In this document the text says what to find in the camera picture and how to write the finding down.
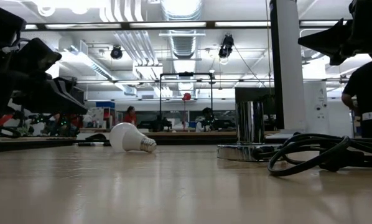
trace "desk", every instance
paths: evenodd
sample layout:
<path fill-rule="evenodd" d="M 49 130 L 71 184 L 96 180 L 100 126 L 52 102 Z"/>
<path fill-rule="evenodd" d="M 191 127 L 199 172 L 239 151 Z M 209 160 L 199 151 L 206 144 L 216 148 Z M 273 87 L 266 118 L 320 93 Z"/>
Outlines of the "desk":
<path fill-rule="evenodd" d="M 372 224 L 372 170 L 287 178 L 215 146 L 0 152 L 0 223 Z"/>

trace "chrome base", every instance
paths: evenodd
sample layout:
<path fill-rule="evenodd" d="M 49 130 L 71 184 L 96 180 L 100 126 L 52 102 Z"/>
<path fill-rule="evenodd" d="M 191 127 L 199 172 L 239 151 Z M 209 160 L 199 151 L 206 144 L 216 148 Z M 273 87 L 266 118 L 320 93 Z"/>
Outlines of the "chrome base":
<path fill-rule="evenodd" d="M 218 159 L 227 159 L 231 161 L 245 161 L 245 162 L 264 162 L 269 161 L 270 158 L 256 159 L 253 151 L 262 147 L 277 148 L 281 144 L 227 144 L 218 145 Z"/>

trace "person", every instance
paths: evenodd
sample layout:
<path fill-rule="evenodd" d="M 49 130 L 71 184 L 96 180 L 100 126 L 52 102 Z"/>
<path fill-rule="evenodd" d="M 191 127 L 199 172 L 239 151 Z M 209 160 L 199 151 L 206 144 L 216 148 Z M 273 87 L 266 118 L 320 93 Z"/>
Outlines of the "person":
<path fill-rule="evenodd" d="M 204 119 L 197 122 L 196 125 L 196 132 L 209 132 L 212 130 L 211 121 L 212 121 L 212 109 L 211 108 L 204 108 L 202 111 Z"/>
<path fill-rule="evenodd" d="M 131 123 L 135 126 L 137 125 L 135 107 L 133 106 L 128 107 L 123 122 Z"/>
<path fill-rule="evenodd" d="M 352 73 L 342 92 L 342 102 L 361 116 L 361 137 L 372 138 L 372 61 Z"/>

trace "stand base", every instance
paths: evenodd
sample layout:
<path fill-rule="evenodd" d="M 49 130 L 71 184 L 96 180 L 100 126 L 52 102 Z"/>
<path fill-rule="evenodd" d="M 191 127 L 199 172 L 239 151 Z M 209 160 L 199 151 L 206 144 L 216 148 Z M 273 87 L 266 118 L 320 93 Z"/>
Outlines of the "stand base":
<path fill-rule="evenodd" d="M 273 151 L 281 144 L 224 144 L 218 145 L 218 159 L 227 159 L 230 161 L 244 161 L 244 162 L 267 162 L 269 158 L 256 158 L 257 152 L 260 149 Z"/>

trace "bulb base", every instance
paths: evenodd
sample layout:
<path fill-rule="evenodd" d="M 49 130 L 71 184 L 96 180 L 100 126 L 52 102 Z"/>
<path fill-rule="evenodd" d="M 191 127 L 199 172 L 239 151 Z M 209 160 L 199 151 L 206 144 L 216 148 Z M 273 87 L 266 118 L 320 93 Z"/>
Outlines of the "bulb base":
<path fill-rule="evenodd" d="M 144 138 L 141 142 L 141 151 L 152 153 L 157 148 L 157 143 L 151 138 Z"/>

